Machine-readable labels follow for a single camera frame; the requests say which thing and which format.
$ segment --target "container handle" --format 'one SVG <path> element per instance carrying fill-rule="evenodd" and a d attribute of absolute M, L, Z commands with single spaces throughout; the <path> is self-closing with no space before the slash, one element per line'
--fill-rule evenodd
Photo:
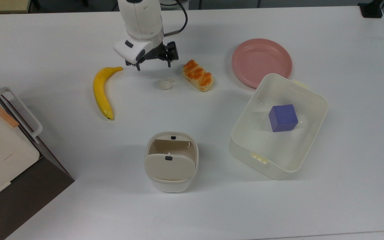
<path fill-rule="evenodd" d="M 264 163 L 264 164 L 268 164 L 268 162 L 269 162 L 269 159 L 263 157 L 262 155 L 259 155 L 259 154 L 255 153 L 255 152 L 252 152 L 252 153 L 251 153 L 251 156 L 252 156 L 253 158 L 255 158 L 255 159 L 261 161 L 261 162 Z"/>

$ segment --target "gray floor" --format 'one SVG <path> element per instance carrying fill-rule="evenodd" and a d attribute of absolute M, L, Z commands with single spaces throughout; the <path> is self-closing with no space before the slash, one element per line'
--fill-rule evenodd
<path fill-rule="evenodd" d="M 85 7 L 82 0 L 39 0 L 41 9 L 38 10 L 31 4 L 31 12 L 107 12 L 114 9 L 116 2 L 116 0 L 89 0 L 89 6 Z M 369 3 L 370 0 L 201 0 L 201 9 L 356 6 L 359 2 Z M 199 3 L 200 0 L 191 0 L 189 9 L 198 9 Z"/>

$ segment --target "bread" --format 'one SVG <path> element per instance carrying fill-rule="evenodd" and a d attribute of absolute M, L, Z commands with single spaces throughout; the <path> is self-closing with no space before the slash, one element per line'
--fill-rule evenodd
<path fill-rule="evenodd" d="M 208 91 L 214 84 L 211 73 L 206 72 L 193 59 L 183 66 L 183 77 L 201 92 Z"/>

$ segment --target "oven handle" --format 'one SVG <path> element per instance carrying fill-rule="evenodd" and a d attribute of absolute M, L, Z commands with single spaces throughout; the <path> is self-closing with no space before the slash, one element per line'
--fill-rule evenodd
<path fill-rule="evenodd" d="M 13 95 L 13 97 L 20 103 L 20 105 L 24 108 L 24 110 L 30 115 L 30 117 L 35 121 L 36 125 L 38 126 L 37 129 L 35 129 L 35 131 L 31 132 L 30 135 L 33 137 L 33 138 L 36 138 L 41 132 L 42 132 L 42 125 L 41 123 L 38 121 L 38 119 L 36 119 L 36 117 L 32 114 L 31 111 L 29 111 L 29 109 L 26 107 L 26 105 L 22 102 L 22 100 L 20 100 L 20 98 L 18 98 L 12 91 L 9 87 L 3 87 L 3 88 L 0 88 L 0 96 L 3 95 L 4 93 L 6 92 L 9 92 Z"/>

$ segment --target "black cable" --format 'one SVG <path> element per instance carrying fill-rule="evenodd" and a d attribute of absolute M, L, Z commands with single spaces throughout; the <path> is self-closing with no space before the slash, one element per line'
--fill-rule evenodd
<path fill-rule="evenodd" d="M 188 24 L 188 14 L 186 13 L 186 9 L 185 9 L 185 8 L 183 7 L 183 5 L 179 2 L 179 0 L 175 0 L 175 1 L 177 2 L 177 4 L 180 6 L 180 8 L 182 9 L 183 13 L 185 14 L 185 24 L 183 24 L 183 27 L 182 27 L 180 30 L 177 30 L 177 31 L 174 31 L 174 32 L 169 32 L 169 33 L 164 34 L 164 37 L 167 37 L 167 36 L 171 36 L 171 35 L 180 33 L 181 31 L 183 31 L 183 29 L 185 29 L 186 24 Z"/>
<path fill-rule="evenodd" d="M 111 11 L 111 12 L 113 12 L 113 11 L 114 11 L 114 9 L 116 8 L 116 6 L 118 6 L 118 1 L 116 1 L 116 4 L 115 4 L 115 6 L 113 6 L 113 9 L 112 9 L 112 11 Z"/>

